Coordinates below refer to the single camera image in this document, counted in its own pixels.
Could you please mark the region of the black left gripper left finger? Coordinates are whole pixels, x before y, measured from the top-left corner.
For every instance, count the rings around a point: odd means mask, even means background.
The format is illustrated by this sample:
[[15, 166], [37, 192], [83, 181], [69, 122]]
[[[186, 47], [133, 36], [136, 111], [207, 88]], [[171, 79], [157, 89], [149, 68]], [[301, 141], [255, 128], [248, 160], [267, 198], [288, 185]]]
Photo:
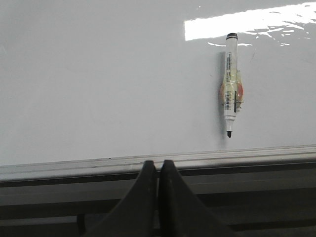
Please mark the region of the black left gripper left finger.
[[134, 185], [114, 209], [84, 237], [150, 237], [153, 233], [157, 196], [157, 170], [144, 162]]

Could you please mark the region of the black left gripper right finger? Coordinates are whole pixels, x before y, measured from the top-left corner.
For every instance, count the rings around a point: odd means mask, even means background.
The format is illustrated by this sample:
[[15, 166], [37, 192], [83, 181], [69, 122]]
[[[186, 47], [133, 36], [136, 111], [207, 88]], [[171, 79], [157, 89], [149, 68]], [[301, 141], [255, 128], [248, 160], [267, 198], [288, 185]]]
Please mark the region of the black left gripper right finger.
[[184, 182], [171, 160], [165, 160], [159, 177], [159, 223], [163, 237], [236, 237]]

